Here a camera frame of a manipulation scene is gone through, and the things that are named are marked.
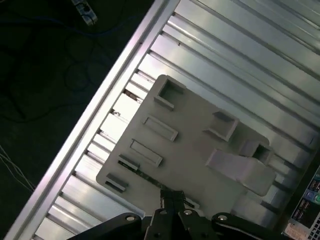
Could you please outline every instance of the black cable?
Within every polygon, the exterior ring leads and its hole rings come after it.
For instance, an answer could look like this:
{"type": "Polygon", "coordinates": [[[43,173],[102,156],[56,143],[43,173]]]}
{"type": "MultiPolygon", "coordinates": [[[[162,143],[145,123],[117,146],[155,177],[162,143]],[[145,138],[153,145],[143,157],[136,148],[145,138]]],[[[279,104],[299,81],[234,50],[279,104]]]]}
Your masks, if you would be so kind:
{"type": "Polygon", "coordinates": [[[9,122],[16,123],[16,124],[27,124],[27,123],[31,123],[31,122],[35,122],[40,119],[43,119],[46,116],[48,116],[50,113],[52,113],[56,110],[66,108],[66,107],[85,105],[85,104],[88,104],[88,103],[87,102],[80,102],[80,103],[70,103],[70,104],[62,104],[62,105],[54,106],[54,107],[50,108],[48,111],[46,111],[45,113],[43,113],[39,116],[36,116],[36,117],[29,118],[27,120],[16,120],[16,119],[13,119],[11,117],[7,117],[7,116],[1,115],[1,114],[0,114],[0,118],[7,120],[9,122]]]}
{"type": "MultiPolygon", "coordinates": [[[[117,27],[121,21],[121,18],[122,18],[122,15],[123,15],[123,12],[124,12],[124,9],[125,9],[125,6],[126,6],[126,3],[127,3],[127,0],[124,0],[123,1],[123,5],[121,7],[121,10],[120,10],[120,13],[119,13],[119,16],[118,16],[118,20],[117,22],[112,26],[110,27],[108,30],[104,31],[104,32],[108,32],[108,31],[111,31],[112,29],[114,29],[115,27],[117,27]]],[[[25,17],[25,16],[22,16],[16,12],[13,12],[14,14],[24,18],[24,19],[27,19],[27,20],[32,20],[32,21],[41,21],[41,19],[34,19],[34,18],[30,18],[30,17],[25,17]]],[[[86,15],[86,14],[83,14],[82,16],[87,16],[91,19],[91,21],[93,22],[93,24],[95,23],[92,19],[91,16],[89,15],[86,15]]],[[[73,61],[72,64],[70,64],[67,69],[63,72],[63,82],[64,82],[64,86],[71,92],[82,92],[84,91],[88,86],[89,84],[92,84],[94,86],[97,86],[90,78],[90,74],[89,74],[89,63],[98,63],[98,64],[101,64],[101,65],[105,65],[104,62],[102,61],[99,61],[97,59],[92,59],[92,54],[94,52],[94,49],[96,46],[100,47],[104,52],[106,51],[105,48],[98,42],[98,40],[92,38],[92,36],[94,36],[94,33],[92,33],[93,35],[90,35],[90,34],[84,34],[84,36],[86,36],[88,39],[90,39],[92,41],[92,46],[91,46],[91,49],[90,49],[90,53],[88,55],[88,57],[84,60],[78,60],[76,57],[74,57],[72,55],[72,53],[70,52],[68,46],[67,46],[67,41],[69,40],[71,36],[69,37],[66,37],[66,39],[64,40],[64,50],[65,50],[65,53],[67,54],[67,56],[73,61]],[[84,65],[84,67],[82,68],[85,72],[84,72],[84,75],[85,75],[85,78],[86,78],[86,83],[84,84],[84,86],[80,87],[80,88],[74,88],[72,87],[69,83],[68,83],[68,74],[69,72],[71,71],[71,69],[73,67],[75,67],[76,65],[84,65]]],[[[104,55],[109,59],[110,62],[111,59],[108,55],[108,53],[104,53],[104,55]]],[[[64,107],[69,107],[69,106],[78,106],[78,105],[84,105],[86,103],[74,103],[74,104],[62,104],[62,105],[58,105],[58,106],[55,106],[55,107],[52,107],[50,108],[47,112],[39,115],[39,116],[36,116],[36,117],[33,117],[33,118],[30,118],[30,119],[27,119],[27,120],[17,120],[17,119],[13,119],[13,118],[10,118],[10,117],[7,117],[5,115],[1,115],[0,114],[0,118],[2,119],[5,119],[9,122],[14,122],[14,123],[17,123],[17,124],[24,124],[24,123],[30,123],[30,122],[35,122],[35,121],[38,121],[44,117],[46,117],[47,115],[49,115],[51,112],[53,111],[56,111],[60,108],[64,108],[64,107]]]]}

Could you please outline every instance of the dark floor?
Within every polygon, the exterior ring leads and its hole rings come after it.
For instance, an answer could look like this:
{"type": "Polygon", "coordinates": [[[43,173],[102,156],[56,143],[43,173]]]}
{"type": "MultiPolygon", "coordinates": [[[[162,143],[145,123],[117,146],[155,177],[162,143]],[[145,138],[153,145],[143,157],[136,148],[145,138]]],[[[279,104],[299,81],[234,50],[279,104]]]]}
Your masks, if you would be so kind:
{"type": "MultiPolygon", "coordinates": [[[[118,0],[112,1],[111,8],[110,1],[88,0],[98,16],[98,22],[93,27],[87,27],[79,16],[66,17],[68,11],[57,11],[48,4],[49,1],[32,1],[32,5],[23,0],[0,3],[0,45],[21,50],[31,32],[28,27],[4,27],[4,19],[21,21],[21,16],[50,16],[70,21],[71,18],[70,24],[75,24],[77,29],[99,32],[130,16],[137,17],[110,35],[94,39],[61,26],[38,28],[35,40],[23,54],[21,66],[14,69],[16,75],[9,80],[9,90],[25,119],[8,100],[7,90],[2,84],[13,67],[14,58],[0,51],[0,145],[35,185],[153,2],[118,0]]],[[[18,176],[12,167],[11,171],[18,176]]],[[[0,178],[2,239],[31,192],[13,178],[2,162],[0,178]]]]}

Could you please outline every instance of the reflective metal surface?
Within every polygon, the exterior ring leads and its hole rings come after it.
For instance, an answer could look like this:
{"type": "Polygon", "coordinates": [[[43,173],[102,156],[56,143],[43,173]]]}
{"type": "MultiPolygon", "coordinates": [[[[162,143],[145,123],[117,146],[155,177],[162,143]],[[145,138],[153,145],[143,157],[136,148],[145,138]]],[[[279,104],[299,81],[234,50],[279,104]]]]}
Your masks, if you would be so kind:
{"type": "Polygon", "coordinates": [[[270,227],[319,144],[319,13],[314,0],[156,0],[6,239],[66,239],[144,215],[96,175],[162,74],[269,139],[276,179],[234,212],[270,227]]]}

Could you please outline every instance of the screw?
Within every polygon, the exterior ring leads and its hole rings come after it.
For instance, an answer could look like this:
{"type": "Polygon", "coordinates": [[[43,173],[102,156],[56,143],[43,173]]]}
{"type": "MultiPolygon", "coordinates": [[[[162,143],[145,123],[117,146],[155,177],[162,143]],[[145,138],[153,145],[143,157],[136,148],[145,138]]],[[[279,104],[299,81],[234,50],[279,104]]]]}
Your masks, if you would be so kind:
{"type": "Polygon", "coordinates": [[[127,216],[125,219],[126,219],[127,221],[133,221],[133,220],[135,220],[136,218],[135,218],[134,216],[127,216]]]}
{"type": "Polygon", "coordinates": [[[228,220],[228,218],[225,215],[218,216],[218,219],[221,220],[221,221],[228,220]]]}
{"type": "Polygon", "coordinates": [[[192,214],[192,211],[187,209],[187,210],[184,211],[184,214],[185,214],[185,215],[191,215],[191,214],[192,214]]]}

